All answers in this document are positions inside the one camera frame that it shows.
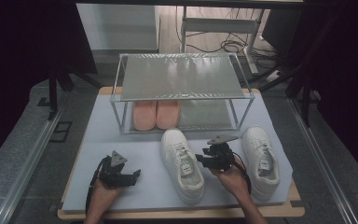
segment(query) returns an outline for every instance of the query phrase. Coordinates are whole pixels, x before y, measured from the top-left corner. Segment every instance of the wall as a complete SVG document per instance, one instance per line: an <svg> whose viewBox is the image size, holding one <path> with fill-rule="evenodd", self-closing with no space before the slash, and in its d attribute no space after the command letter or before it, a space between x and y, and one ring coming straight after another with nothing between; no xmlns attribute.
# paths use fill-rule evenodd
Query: wall
<svg viewBox="0 0 358 224"><path fill-rule="evenodd" d="M158 49L158 7L76 4L96 49Z"/></svg>

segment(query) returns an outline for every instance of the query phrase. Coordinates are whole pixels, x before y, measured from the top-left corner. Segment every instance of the white platform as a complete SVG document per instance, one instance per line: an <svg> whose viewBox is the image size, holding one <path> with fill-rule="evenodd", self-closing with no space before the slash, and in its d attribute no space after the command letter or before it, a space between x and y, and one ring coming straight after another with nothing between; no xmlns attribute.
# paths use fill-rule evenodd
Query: white platform
<svg viewBox="0 0 358 224"><path fill-rule="evenodd" d="M242 151L241 136L250 126L259 125L263 127L270 137L279 160L281 183L268 201L260 202L255 199L255 202L258 204L284 203L292 182L293 169L274 131L261 94L256 93L255 96L256 98L240 131L185 132L185 136L191 149L196 154L202 154L202 148L208 147L206 142L217 134L236 135L240 139L228 144L247 163ZM191 209L192 207L231 207L238 205L234 197L222 187L219 180L208 169L203 168L200 163L199 166L205 179L203 198L195 205L184 203L177 195L172 178L160 157L160 139L163 132L120 134L109 100L110 95L108 94L101 94L96 99L72 180L64 198L63 211L75 212L85 209L87 192L93 173L101 159L106 155L111 155L113 150L128 159L122 174L132 174L138 169L141 169L142 172L136 186L126 188L111 210L161 211L177 208ZM242 107L244 105L236 104L235 106Z"/></svg>

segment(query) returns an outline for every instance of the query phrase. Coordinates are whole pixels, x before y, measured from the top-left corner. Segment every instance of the shoelace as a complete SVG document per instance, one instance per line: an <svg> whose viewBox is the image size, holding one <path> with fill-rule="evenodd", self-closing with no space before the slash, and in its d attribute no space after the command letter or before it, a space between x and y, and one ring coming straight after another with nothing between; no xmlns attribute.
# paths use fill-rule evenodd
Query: shoelace
<svg viewBox="0 0 358 224"><path fill-rule="evenodd" d="M175 155L174 163L176 166L180 165L181 160L187 157L188 154L186 153L189 152L189 150L185 148L183 143L170 144L170 151L173 155Z"/></svg>
<svg viewBox="0 0 358 224"><path fill-rule="evenodd" d="M259 164L259 174L267 175L272 168L272 158L269 153L271 148L267 145L267 141L265 139L255 139L256 144L256 156L260 158Z"/></svg>

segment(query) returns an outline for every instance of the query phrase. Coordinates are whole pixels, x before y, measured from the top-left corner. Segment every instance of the shelf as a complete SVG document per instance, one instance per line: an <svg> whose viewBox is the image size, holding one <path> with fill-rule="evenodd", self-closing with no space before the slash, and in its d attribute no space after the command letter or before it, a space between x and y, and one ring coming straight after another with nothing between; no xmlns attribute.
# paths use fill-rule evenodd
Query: shelf
<svg viewBox="0 0 358 224"><path fill-rule="evenodd" d="M180 101L181 130L235 130L254 98L234 53L121 54L111 104L123 133L137 132L131 124L134 102L164 100ZM239 100L247 105L244 111L233 106Z"/></svg>

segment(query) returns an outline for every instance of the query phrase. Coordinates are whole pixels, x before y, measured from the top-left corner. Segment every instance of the metal rail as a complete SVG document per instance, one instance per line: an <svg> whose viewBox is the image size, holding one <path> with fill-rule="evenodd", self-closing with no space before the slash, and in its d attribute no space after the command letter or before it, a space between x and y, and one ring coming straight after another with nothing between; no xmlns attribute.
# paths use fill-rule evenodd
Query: metal rail
<svg viewBox="0 0 358 224"><path fill-rule="evenodd" d="M337 204L337 208L339 212L341 213L345 223L352 224L352 223L358 223L358 220L356 218L356 215L354 214L351 203L349 202L344 190L342 187L338 184L336 177L333 174L333 171L330 169L330 166L327 163L326 158L324 157L324 154L322 153L315 137L313 136L313 133L311 129L306 125L306 123L303 121L300 115L300 108L298 104L293 99L288 99L289 105L292 109L292 112L294 113L298 126L301 129L301 132L304 134L307 143L310 147L310 151L321 170L321 173L324 177L324 181L326 182L327 187L329 188L334 201Z"/></svg>
<svg viewBox="0 0 358 224"><path fill-rule="evenodd" d="M57 122L60 120L62 111L65 106L68 104L69 93L65 93L61 99L61 107L58 109L56 115L46 121L45 126L42 129L42 132L37 137L34 142L33 147L31 148L28 157L26 158L24 164L22 165L20 172L18 173L16 179L11 185L10 190L7 193L6 198L0 206L0 224L8 223L11 216L13 215L17 204L21 199L21 195L25 191L29 180L31 179L34 169L39 163L40 158L45 151L48 140L53 133Z"/></svg>

